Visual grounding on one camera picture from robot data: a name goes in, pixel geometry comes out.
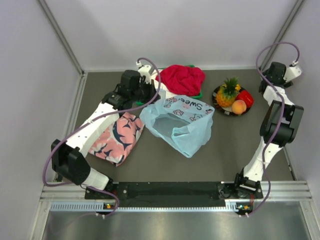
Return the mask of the plastic pineapple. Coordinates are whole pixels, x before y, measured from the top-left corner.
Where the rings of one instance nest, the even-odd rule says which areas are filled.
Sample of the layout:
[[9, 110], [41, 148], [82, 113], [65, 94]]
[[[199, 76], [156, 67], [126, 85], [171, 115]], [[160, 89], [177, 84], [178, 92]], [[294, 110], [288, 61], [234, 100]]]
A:
[[224, 84], [220, 87], [216, 96], [217, 103], [221, 107], [227, 108], [234, 103], [237, 95], [240, 93], [240, 91], [236, 90], [236, 86], [239, 84], [238, 82], [238, 77], [227, 78], [224, 81]]

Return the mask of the light blue cartoon plastic bag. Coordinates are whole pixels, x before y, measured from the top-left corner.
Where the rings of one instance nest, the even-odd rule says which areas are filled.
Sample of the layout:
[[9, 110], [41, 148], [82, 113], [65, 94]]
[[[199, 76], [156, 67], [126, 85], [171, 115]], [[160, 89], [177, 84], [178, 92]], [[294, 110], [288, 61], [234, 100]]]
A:
[[163, 89], [159, 95], [139, 118], [154, 136], [191, 158], [211, 138], [214, 107], [186, 95], [167, 98]]

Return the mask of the orange peach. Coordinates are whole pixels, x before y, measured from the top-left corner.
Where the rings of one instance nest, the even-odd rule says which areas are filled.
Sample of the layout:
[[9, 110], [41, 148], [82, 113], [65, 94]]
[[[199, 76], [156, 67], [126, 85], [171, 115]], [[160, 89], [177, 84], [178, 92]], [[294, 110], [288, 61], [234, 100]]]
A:
[[231, 111], [236, 115], [242, 115], [247, 110], [247, 105], [243, 100], [236, 100], [231, 106]]

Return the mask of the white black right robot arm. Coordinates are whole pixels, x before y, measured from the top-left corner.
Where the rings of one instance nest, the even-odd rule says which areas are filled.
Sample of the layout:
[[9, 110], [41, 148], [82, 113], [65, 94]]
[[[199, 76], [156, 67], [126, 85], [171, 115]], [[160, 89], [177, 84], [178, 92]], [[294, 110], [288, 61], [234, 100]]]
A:
[[239, 198], [258, 194], [261, 180], [274, 156], [293, 142], [304, 113], [302, 106], [294, 104], [286, 94], [286, 88], [302, 74], [295, 61], [289, 66], [272, 62], [262, 73], [259, 92], [269, 109], [262, 121], [261, 137], [251, 161], [235, 177], [233, 192]]

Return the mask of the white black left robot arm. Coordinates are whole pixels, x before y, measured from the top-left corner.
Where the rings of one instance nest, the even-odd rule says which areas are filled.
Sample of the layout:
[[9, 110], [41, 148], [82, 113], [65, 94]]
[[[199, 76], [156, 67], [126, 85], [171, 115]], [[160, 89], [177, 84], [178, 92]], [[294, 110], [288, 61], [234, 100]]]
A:
[[86, 155], [94, 142], [121, 114], [134, 110], [134, 102], [146, 105], [157, 99], [150, 65], [138, 70], [125, 70], [115, 90], [107, 93], [92, 115], [65, 140], [55, 140], [51, 145], [52, 170], [75, 185], [96, 189], [102, 198], [114, 191], [108, 176], [90, 167]]

